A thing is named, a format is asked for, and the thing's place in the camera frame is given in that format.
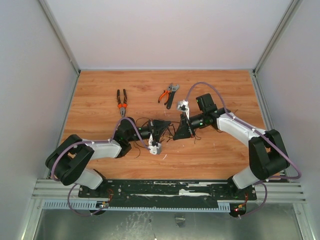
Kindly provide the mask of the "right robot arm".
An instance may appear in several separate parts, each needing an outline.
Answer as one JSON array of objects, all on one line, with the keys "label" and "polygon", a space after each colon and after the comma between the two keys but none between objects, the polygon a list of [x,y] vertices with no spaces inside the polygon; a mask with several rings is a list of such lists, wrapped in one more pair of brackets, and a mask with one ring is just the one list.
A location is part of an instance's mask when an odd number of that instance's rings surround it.
[{"label": "right robot arm", "polygon": [[239,199],[245,189],[264,181],[290,166],[281,134],[277,130],[263,130],[247,122],[240,122],[232,112],[218,108],[209,93],[196,98],[200,114],[189,115],[189,103],[177,103],[181,111],[180,123],[174,140],[188,139],[196,135],[197,129],[208,126],[236,138],[248,148],[249,165],[227,180],[226,191],[230,198]]}]

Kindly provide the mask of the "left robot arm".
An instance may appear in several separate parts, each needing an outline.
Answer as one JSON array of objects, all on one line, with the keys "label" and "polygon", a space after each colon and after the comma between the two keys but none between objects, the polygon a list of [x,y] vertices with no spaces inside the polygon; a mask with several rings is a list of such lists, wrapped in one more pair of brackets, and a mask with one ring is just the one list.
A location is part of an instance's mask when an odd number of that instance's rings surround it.
[{"label": "left robot arm", "polygon": [[152,155],[162,152],[160,142],[171,121],[149,120],[144,126],[136,126],[131,117],[121,118],[107,140],[87,140],[76,134],[70,135],[46,159],[50,177],[64,186],[77,184],[90,189],[96,197],[103,197],[108,190],[104,176],[87,167],[91,160],[122,158],[131,149],[132,142],[141,141]]}]

